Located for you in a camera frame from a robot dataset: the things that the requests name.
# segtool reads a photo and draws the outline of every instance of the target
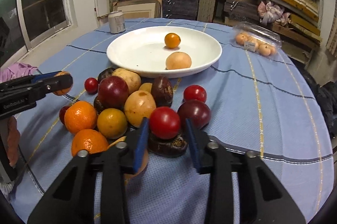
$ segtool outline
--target metal screw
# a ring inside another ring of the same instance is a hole
[[[211,142],[207,143],[207,147],[210,148],[210,149],[217,149],[219,147],[219,145],[216,142],[211,141]]]
[[[80,157],[80,158],[85,158],[87,155],[88,155],[88,151],[87,150],[81,150],[77,153],[77,155]]]
[[[246,152],[247,157],[249,158],[256,158],[257,153],[255,151],[247,151]]]
[[[126,144],[126,142],[124,142],[124,141],[120,141],[119,143],[116,143],[116,147],[117,147],[118,149],[124,149],[124,148],[127,147],[127,144]]]

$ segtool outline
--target white plate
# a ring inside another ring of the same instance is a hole
[[[165,47],[164,38],[176,33],[181,38],[178,48]],[[181,51],[192,59],[190,68],[166,70],[166,58]],[[221,56],[222,48],[210,35],[184,27],[147,27],[125,33],[107,48],[107,57],[116,66],[138,73],[142,77],[166,76],[178,78],[196,74],[210,67]]]

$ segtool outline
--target white soda can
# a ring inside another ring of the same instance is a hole
[[[122,11],[111,12],[108,16],[110,32],[117,34],[125,31],[124,14]]]

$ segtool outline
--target table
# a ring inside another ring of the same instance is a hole
[[[180,26],[205,32],[222,45],[220,60],[196,75],[173,79],[178,87],[172,108],[177,110],[183,90],[203,86],[212,120],[206,131],[230,150],[260,152],[304,214],[307,222],[324,204],[333,188],[333,157],[321,110],[303,77],[281,50],[276,60],[245,51],[233,41],[233,29],[188,20],[133,19],[127,32],[157,25]],[[21,132],[18,163],[22,169],[11,194],[11,204],[27,221],[49,185],[71,160],[73,136],[58,120],[61,107],[76,100],[93,102],[83,90],[88,77],[111,63],[108,45],[120,34],[109,26],[85,34],[45,61],[41,73],[65,70],[74,78],[69,94],[53,94],[37,107],[17,116]],[[95,223],[99,223],[100,176],[96,183]],[[239,223],[239,197],[234,178],[235,223]],[[189,152],[175,159],[150,154],[146,172],[129,181],[126,192],[131,223],[203,223],[209,175],[198,175]]]

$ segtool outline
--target label sticker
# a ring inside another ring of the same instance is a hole
[[[244,49],[255,52],[255,43],[254,42],[245,42]]]

